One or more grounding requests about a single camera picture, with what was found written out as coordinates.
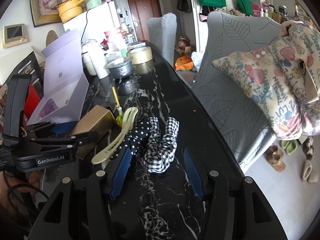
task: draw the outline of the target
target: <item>orange plastic bag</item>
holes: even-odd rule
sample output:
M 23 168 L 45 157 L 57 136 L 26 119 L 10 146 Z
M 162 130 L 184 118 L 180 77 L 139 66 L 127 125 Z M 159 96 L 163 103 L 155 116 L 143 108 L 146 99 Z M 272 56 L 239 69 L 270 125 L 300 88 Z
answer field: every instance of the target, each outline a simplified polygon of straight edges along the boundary
M 190 56 L 182 56 L 177 59 L 176 70 L 191 70 L 194 67 L 193 61 Z

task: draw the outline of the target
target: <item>white refrigerator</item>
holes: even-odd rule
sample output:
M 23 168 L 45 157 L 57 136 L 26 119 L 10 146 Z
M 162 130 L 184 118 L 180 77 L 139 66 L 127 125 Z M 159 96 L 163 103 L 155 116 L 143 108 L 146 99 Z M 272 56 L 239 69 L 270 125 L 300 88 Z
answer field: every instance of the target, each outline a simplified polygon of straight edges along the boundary
M 65 31 L 77 29 L 83 35 L 82 42 L 95 39 L 101 43 L 106 39 L 105 32 L 120 28 L 121 24 L 115 2 L 106 2 L 64 23 L 63 27 Z

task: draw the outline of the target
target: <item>table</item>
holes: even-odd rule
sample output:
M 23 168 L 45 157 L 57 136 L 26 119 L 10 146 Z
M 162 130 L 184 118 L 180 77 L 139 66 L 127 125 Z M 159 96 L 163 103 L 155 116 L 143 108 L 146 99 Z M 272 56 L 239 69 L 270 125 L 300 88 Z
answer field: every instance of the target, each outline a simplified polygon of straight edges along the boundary
M 189 87 L 172 67 L 151 46 L 154 61 L 136 65 L 134 73 L 123 80 L 110 76 L 106 86 L 115 86 L 124 110 L 139 109 L 136 121 L 158 116 L 162 134 L 166 120 L 173 116 L 180 122 L 175 158 L 166 172 L 149 173 L 142 156 L 131 161 L 121 195 L 109 203 L 111 219 L 118 239 L 195 239 L 204 221 L 205 203 L 194 195 L 184 167 L 182 152 L 191 147 L 206 171 L 217 170 L 228 178 L 244 175 L 219 130 Z M 115 109 L 111 90 L 104 89 L 97 78 L 89 77 L 90 87 L 84 103 L 84 116 L 94 105 L 110 105 Z M 97 147 L 107 146 L 119 130 L 113 130 Z M 68 176 L 89 177 L 100 169 L 93 167 L 93 152 L 58 168 L 47 169 L 44 191 L 51 194 L 56 185 Z

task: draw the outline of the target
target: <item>gray chair cover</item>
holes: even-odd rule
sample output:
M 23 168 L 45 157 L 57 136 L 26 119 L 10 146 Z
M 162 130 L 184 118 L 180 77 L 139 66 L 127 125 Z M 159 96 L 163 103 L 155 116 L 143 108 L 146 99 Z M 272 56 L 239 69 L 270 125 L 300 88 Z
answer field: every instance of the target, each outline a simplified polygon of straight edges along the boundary
M 210 13 L 207 22 L 207 47 L 192 91 L 246 172 L 276 137 L 252 99 L 211 63 L 234 51 L 248 52 L 275 43 L 281 25 L 268 17 L 237 17 L 220 12 Z
M 161 53 L 162 57 L 173 66 L 174 44 L 177 31 L 177 17 L 168 13 L 160 18 L 147 21 L 150 42 Z

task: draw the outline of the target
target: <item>polka dot fabric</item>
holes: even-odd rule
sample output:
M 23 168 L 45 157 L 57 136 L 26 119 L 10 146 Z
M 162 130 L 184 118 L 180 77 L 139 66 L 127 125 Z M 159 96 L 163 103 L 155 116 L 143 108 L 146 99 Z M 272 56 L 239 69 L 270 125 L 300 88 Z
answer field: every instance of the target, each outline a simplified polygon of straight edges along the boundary
M 123 147 L 129 147 L 131 154 L 135 155 L 140 147 L 141 141 L 149 137 L 150 127 L 151 123 L 149 120 L 138 122 L 137 126 L 125 135 L 123 142 L 110 157 L 110 160 L 115 160 Z
M 149 172 L 162 173 L 167 170 L 174 159 L 177 148 L 179 122 L 169 117 L 165 126 L 165 135 L 161 139 L 158 118 L 150 118 L 151 128 L 148 140 L 148 151 L 144 156 L 144 164 Z

